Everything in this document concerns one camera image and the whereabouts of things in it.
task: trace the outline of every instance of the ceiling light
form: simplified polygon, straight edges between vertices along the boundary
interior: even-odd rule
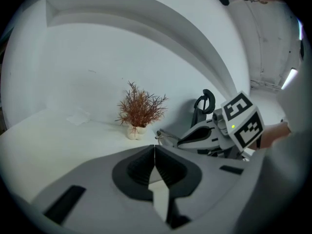
[[[302,23],[301,21],[298,20],[299,24],[299,40],[302,40]]]
[[[286,88],[287,85],[293,80],[293,78],[297,75],[298,71],[294,68],[291,69],[284,85],[282,86],[282,89]]]

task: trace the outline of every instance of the white wall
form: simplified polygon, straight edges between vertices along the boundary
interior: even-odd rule
[[[285,116],[283,109],[276,100],[276,94],[252,89],[250,98],[258,106],[265,125],[280,123]]]
[[[47,0],[48,27],[96,23],[149,38],[189,62],[225,96],[236,88],[222,58],[190,21],[156,0]]]
[[[219,1],[160,1],[187,17],[213,42],[236,88],[248,93],[244,48]],[[113,123],[128,80],[170,98],[166,118],[155,129],[172,124],[189,127],[194,99],[202,89],[212,90],[217,107],[225,100],[190,63],[149,38],[93,23],[47,27],[45,0],[31,5],[18,20],[1,78],[8,127],[46,107],[71,113],[79,106],[93,120]]]

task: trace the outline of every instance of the dried plant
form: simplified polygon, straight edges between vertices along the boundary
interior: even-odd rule
[[[167,108],[163,107],[164,97],[150,95],[145,90],[139,90],[134,82],[128,82],[130,90],[126,91],[126,97],[118,107],[120,113],[117,121],[129,123],[134,127],[146,127],[164,116]]]

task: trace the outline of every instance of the small white pot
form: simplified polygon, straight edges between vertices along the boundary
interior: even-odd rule
[[[129,139],[141,140],[145,133],[146,127],[134,127],[133,125],[129,125],[127,129],[127,137]]]

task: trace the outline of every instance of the white table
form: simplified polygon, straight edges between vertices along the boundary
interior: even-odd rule
[[[28,202],[90,159],[158,144],[152,130],[143,140],[129,140],[125,127],[93,121],[75,126],[67,117],[46,109],[0,136],[2,177],[12,192]]]

